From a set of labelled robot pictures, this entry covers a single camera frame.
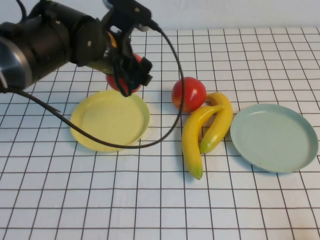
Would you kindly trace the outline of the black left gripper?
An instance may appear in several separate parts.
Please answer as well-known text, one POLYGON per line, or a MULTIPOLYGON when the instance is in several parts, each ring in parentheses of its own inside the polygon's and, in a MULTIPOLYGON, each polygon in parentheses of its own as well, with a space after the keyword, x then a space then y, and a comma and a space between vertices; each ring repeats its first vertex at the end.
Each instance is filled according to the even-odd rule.
MULTIPOLYGON (((120 31, 114 32, 104 30, 103 37, 105 47, 103 51, 87 66, 93 70, 102 72, 106 75, 114 75, 114 66, 117 66, 116 73, 120 76, 120 65, 124 58, 122 41, 120 39, 120 31)), ((130 66, 129 79, 134 86, 147 86, 152 80, 150 71, 153 64, 146 58, 134 58, 130 66)))

